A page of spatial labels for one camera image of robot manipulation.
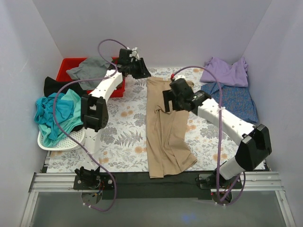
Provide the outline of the beige polo shirt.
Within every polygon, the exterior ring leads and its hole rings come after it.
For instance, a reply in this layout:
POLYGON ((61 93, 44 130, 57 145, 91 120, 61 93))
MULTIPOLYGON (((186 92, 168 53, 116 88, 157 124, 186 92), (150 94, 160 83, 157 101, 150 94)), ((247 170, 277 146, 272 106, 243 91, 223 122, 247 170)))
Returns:
POLYGON ((189 112, 165 112, 163 91, 170 82, 147 79, 146 149, 150 178, 180 174, 197 162, 185 142, 189 112))

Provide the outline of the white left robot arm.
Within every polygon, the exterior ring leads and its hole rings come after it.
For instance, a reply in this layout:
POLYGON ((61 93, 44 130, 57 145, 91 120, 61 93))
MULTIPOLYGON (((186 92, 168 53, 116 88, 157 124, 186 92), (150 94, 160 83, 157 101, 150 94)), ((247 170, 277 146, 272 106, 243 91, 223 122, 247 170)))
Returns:
POLYGON ((151 76, 136 47, 121 49, 116 63, 111 63, 97 87, 81 98, 81 120, 85 128, 84 146, 90 158, 99 150, 101 131, 109 120, 107 102, 128 75, 134 79, 151 76))

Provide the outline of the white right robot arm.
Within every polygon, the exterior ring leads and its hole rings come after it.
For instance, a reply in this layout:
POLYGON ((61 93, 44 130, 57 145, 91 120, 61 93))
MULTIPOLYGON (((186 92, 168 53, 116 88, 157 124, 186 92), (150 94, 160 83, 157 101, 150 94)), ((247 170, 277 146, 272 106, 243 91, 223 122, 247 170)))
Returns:
MULTIPOLYGON (((170 82, 158 77, 147 78, 146 139, 150 178, 177 175, 196 163, 196 157, 185 143, 188 111, 170 111, 164 97, 169 94, 170 82)), ((199 117, 209 120, 239 146, 236 155, 214 172, 214 183, 227 187, 232 178, 254 170, 271 153, 268 128, 254 127, 229 111, 220 109, 214 99, 207 99, 198 107, 199 117)))

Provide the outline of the grey button shirt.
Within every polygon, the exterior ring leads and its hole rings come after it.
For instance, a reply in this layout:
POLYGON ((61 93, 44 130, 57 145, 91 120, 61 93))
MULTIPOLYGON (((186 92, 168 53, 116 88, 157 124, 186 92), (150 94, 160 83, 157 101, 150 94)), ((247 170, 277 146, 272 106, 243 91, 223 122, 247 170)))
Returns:
POLYGON ((88 57, 78 67, 67 70, 73 80, 98 79, 106 76, 110 64, 100 56, 88 57))

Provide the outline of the blue checked shirt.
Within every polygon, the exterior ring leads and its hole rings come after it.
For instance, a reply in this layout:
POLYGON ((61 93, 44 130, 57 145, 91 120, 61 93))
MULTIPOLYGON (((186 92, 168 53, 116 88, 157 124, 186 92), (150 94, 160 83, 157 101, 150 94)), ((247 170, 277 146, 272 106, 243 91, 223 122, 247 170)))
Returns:
POLYGON ((222 105, 238 118, 258 123, 258 114, 248 87, 232 87, 220 83, 223 98, 222 105))

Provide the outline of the red plastic bin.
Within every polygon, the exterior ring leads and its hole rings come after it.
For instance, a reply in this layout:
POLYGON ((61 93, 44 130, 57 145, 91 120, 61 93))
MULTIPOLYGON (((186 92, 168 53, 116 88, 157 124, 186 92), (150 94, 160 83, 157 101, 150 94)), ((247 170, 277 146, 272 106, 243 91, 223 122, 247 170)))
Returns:
MULTIPOLYGON (((71 77, 66 73, 67 70, 70 70, 72 68, 76 68, 79 66, 81 62, 86 60, 85 58, 65 58, 63 59, 59 72, 56 77, 56 81, 59 82, 71 82, 71 77)), ((111 98, 119 98, 123 97, 125 92, 125 79, 123 79, 123 82, 119 84, 119 86, 116 87, 114 92, 111 95, 111 98)))

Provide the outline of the lavender t shirt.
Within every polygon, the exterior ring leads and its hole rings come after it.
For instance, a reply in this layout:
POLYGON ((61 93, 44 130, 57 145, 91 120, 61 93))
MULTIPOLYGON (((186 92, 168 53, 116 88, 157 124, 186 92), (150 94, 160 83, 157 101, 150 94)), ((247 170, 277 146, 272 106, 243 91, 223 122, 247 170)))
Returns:
POLYGON ((223 83, 226 86, 248 87, 248 64, 243 56, 232 65, 217 57, 212 57, 211 60, 205 62, 205 69, 207 71, 203 71, 200 78, 201 82, 215 82, 215 79, 209 73, 210 71, 215 75, 218 82, 223 83))

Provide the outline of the floral table mat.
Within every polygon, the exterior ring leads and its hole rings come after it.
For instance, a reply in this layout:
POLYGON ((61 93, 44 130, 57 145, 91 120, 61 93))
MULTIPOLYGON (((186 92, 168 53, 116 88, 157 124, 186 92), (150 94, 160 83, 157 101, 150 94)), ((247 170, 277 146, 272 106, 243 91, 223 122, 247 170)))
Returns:
MULTIPOLYGON (((45 165, 47 173, 72 173, 83 166, 96 168, 98 161, 110 172, 146 172, 148 160, 146 150, 146 79, 127 77, 122 98, 112 98, 107 108, 109 121, 100 135, 100 145, 93 154, 86 150, 52 151, 45 165)), ((185 131, 185 142, 196 157, 193 171, 214 170, 217 162, 232 158, 237 145, 225 134, 218 139, 216 126, 190 113, 181 123, 185 131)))

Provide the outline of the mint green t shirt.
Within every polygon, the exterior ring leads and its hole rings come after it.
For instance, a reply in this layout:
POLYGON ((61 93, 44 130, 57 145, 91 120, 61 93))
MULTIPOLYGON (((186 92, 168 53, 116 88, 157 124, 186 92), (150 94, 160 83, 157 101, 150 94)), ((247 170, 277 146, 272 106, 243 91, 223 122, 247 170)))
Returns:
POLYGON ((34 121, 42 134, 42 145, 54 147, 66 138, 62 130, 71 133, 75 127, 81 126, 80 111, 81 97, 72 89, 37 99, 34 121))

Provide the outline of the black t shirt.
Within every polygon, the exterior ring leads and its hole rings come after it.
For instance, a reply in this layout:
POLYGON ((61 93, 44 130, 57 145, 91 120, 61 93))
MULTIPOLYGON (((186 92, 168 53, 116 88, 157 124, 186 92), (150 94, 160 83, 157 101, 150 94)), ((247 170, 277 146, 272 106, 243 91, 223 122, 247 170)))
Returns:
MULTIPOLYGON (((46 77, 44 82, 44 96, 49 97, 51 94, 57 93, 62 87, 64 87, 68 83, 69 82, 59 82, 50 77, 46 77)), ((79 96, 82 96, 86 93, 86 91, 81 88, 79 83, 71 84, 65 87, 61 92, 66 94, 69 89, 73 90, 79 96)))

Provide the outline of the white laundry basket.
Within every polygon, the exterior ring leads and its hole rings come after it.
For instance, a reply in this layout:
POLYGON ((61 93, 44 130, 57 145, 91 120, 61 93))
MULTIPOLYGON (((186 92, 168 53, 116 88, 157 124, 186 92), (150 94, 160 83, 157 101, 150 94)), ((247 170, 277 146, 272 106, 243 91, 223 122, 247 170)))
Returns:
MULTIPOLYGON (((77 142, 81 143, 81 144, 84 143, 84 135, 85 135, 84 130, 82 129, 82 127, 83 127, 83 124, 81 126, 75 127, 71 132, 73 134, 74 139, 76 139, 77 142)), ((68 138, 67 136, 66 136, 66 138, 60 140, 57 143, 56 146, 51 147, 51 148, 47 148, 47 147, 43 146, 42 145, 42 139, 43 139, 42 134, 39 132, 37 142, 38 142, 39 147, 41 149, 44 149, 44 150, 52 150, 52 151, 73 150, 73 149, 76 149, 78 147, 78 145, 73 140, 68 138)))

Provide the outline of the blue t shirt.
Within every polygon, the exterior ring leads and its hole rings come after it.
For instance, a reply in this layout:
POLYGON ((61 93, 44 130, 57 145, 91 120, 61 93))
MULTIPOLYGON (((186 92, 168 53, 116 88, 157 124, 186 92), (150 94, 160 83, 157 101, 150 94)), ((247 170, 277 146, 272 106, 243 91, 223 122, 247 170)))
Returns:
POLYGON ((60 130, 57 124, 65 126, 74 114, 74 102, 67 94, 56 93, 41 97, 36 101, 35 123, 44 137, 55 141, 59 139, 60 130))

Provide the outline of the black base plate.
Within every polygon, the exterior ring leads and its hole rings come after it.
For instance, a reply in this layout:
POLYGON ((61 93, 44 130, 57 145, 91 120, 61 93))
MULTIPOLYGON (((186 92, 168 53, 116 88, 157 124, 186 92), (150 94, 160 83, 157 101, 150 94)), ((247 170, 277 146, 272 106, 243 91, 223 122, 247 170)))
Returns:
POLYGON ((210 171, 189 171, 164 178, 151 179, 147 172, 116 172, 118 199, 163 199, 163 198, 197 198, 211 200, 212 188, 200 187, 198 176, 203 178, 210 171))

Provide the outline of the aluminium mounting rail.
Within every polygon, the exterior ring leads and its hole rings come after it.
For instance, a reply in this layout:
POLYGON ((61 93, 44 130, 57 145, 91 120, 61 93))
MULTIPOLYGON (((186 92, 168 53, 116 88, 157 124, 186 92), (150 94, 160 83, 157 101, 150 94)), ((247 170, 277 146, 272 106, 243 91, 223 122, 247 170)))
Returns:
MULTIPOLYGON (((150 179, 147 172, 114 173, 117 186, 196 186, 199 174, 209 175, 211 172, 189 171, 179 175, 166 176, 163 179, 150 179)), ((277 172, 256 171, 247 172, 241 176, 234 190, 239 191, 243 181, 246 181, 246 191, 282 191, 283 185, 277 172)), ((36 173, 30 185, 30 192, 89 192, 97 187, 89 188, 75 173, 36 173)))

